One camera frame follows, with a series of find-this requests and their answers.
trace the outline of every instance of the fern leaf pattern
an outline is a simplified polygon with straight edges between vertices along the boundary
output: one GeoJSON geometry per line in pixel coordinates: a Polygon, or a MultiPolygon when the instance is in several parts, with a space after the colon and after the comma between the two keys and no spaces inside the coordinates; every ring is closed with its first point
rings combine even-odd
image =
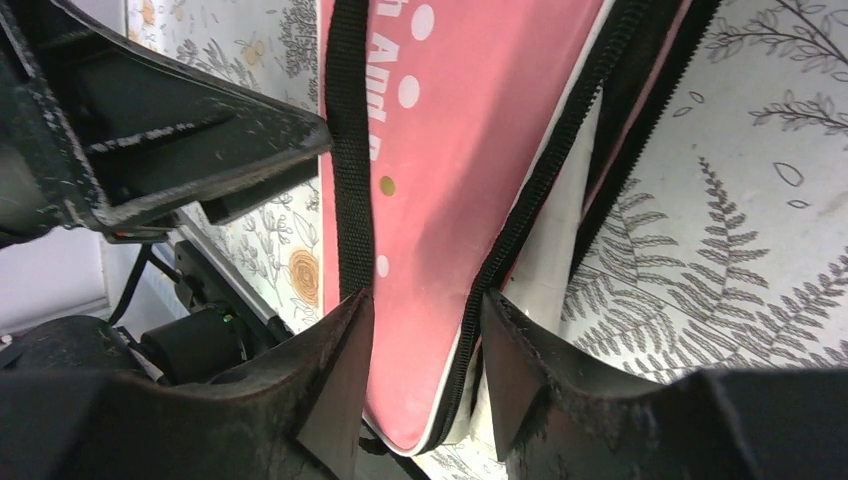
{"type": "Polygon", "coordinates": [[[757,262],[770,250],[758,248],[758,232],[707,159],[697,162],[707,207],[700,260],[684,262],[669,254],[683,248],[676,239],[648,233],[669,217],[631,179],[587,254],[596,266],[584,261],[566,291],[562,321],[592,325],[568,340],[596,357],[629,358],[623,369],[658,382],[710,366],[848,365],[848,342],[826,356],[808,351],[848,291],[848,247],[826,273],[766,302],[757,262]]]}

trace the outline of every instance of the bag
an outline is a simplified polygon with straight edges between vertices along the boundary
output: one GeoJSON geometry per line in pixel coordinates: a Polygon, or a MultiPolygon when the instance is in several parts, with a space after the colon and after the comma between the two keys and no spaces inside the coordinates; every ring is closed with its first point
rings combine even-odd
{"type": "MultiPolygon", "coordinates": [[[[588,187],[588,212],[611,166],[638,154],[650,131],[642,120],[659,115],[717,4],[323,5],[323,109],[335,140],[321,164],[325,308],[374,289],[365,419],[394,451],[466,434],[483,293],[504,286],[540,215],[534,238],[568,239],[570,254],[580,194],[588,187]],[[647,31],[659,41],[634,40],[647,31]],[[628,75],[634,66],[639,75],[628,75]],[[585,123],[616,71],[619,88],[605,88],[590,116],[599,120],[585,123]],[[596,122],[613,146],[605,153],[587,148],[596,122]],[[578,136],[589,140],[574,148],[578,136]],[[566,210],[543,210],[564,163],[568,183],[553,198],[566,210]]],[[[550,279],[564,290],[567,263],[539,274],[544,262],[524,256],[506,288],[550,279]]],[[[542,323],[555,328],[550,300],[528,302],[546,305],[542,323]]]]}

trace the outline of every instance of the pink bag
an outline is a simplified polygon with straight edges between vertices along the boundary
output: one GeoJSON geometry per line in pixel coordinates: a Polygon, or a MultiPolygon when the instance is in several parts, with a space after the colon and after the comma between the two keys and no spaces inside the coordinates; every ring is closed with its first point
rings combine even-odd
{"type": "Polygon", "coordinates": [[[339,271],[339,243],[371,255],[367,235],[350,233],[351,217],[367,223],[369,212],[349,172],[370,175],[376,324],[364,415],[393,450],[416,455],[465,434],[483,292],[503,286],[639,22],[682,2],[381,0],[367,16],[365,65],[340,46],[361,37],[357,3],[322,5],[337,147],[321,164],[325,308],[339,303],[335,279],[360,268],[343,253],[339,271]],[[362,148],[350,154],[351,139],[364,140],[345,109],[359,87],[334,80],[346,55],[365,73],[370,162],[362,148]]]}

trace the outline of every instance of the black cable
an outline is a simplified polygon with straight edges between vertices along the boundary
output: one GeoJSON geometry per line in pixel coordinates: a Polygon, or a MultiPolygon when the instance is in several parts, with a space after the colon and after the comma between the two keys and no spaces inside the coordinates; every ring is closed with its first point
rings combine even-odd
{"type": "Polygon", "coordinates": [[[152,256],[153,244],[146,243],[142,245],[141,250],[138,252],[138,257],[135,259],[135,264],[130,271],[130,275],[127,277],[127,284],[124,287],[124,293],[121,294],[121,299],[118,301],[118,305],[115,306],[115,310],[109,317],[109,325],[115,325],[121,317],[127,313],[127,308],[130,306],[130,301],[132,301],[132,297],[135,294],[135,289],[138,288],[138,282],[141,281],[141,274],[144,273],[144,267],[147,265],[147,262],[152,256]]]}
{"type": "Polygon", "coordinates": [[[180,274],[177,273],[176,270],[171,268],[170,265],[165,263],[164,260],[156,256],[155,253],[150,254],[150,258],[148,259],[154,267],[158,268],[160,272],[164,273],[168,278],[171,279],[174,283],[180,283],[180,274]]]}

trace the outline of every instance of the gold dot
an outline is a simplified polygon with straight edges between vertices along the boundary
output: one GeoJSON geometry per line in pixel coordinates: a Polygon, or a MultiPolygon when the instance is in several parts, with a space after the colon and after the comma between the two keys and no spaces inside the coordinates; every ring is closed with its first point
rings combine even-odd
{"type": "Polygon", "coordinates": [[[380,191],[387,197],[395,194],[395,181],[392,180],[392,177],[383,177],[380,179],[380,191]]]}

